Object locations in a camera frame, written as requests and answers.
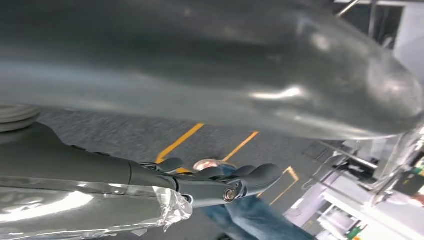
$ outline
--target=transparent plastic sheet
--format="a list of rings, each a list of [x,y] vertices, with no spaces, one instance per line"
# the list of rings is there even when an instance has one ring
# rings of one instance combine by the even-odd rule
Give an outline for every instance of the transparent plastic sheet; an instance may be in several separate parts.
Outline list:
[[[0,239],[83,240],[188,219],[192,206],[176,191],[39,178],[0,177]]]

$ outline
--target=metal rod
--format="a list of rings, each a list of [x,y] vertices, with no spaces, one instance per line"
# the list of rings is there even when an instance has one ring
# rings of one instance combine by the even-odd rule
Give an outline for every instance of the metal rod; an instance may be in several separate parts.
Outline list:
[[[379,0],[371,0],[371,13],[369,15],[368,37],[374,39],[376,28],[377,2]]]
[[[362,159],[362,158],[359,158],[359,157],[357,157],[357,156],[355,156],[355,155],[353,155],[353,154],[350,154],[350,153],[348,153],[348,152],[346,152],[346,151],[343,151],[343,150],[341,150],[341,149],[339,149],[339,148],[337,148],[337,147],[335,147],[335,146],[332,146],[332,145],[330,145],[330,144],[327,144],[327,143],[325,143],[325,142],[323,142],[323,141],[317,141],[317,143],[320,143],[320,144],[322,144],[322,145],[324,145],[324,146],[326,146],[326,147],[328,147],[328,148],[330,148],[330,149],[332,149],[332,150],[334,150],[334,151],[336,151],[336,152],[338,152],[338,153],[341,153],[341,154],[343,154],[343,155],[346,155],[346,156],[350,157],[352,160],[355,160],[355,161],[357,161],[358,163],[361,163],[361,164],[363,164],[363,165],[366,165],[366,166],[368,166],[368,167],[370,167],[370,168],[372,168],[372,169],[377,169],[377,168],[378,168],[378,166],[377,166],[377,165],[375,165],[375,164],[372,164],[372,163],[370,163],[370,162],[368,162],[368,161],[365,161],[365,160],[364,160],[364,159]]]
[[[352,0],[350,1],[346,7],[344,7],[341,11],[339,11],[336,16],[341,17],[343,16],[347,11],[349,11],[351,8],[353,8],[357,3],[359,3],[360,0]]]

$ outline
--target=screw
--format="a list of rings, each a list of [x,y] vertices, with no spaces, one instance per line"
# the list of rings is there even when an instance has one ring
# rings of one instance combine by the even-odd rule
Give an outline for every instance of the screw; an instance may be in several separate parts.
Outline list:
[[[234,188],[228,188],[224,193],[224,201],[227,203],[232,202],[237,197],[237,191]]]

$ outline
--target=white wall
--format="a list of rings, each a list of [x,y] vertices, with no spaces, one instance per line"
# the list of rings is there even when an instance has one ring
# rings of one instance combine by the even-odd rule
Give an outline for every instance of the white wall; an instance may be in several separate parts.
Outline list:
[[[407,3],[393,50],[394,56],[424,84],[424,4]]]

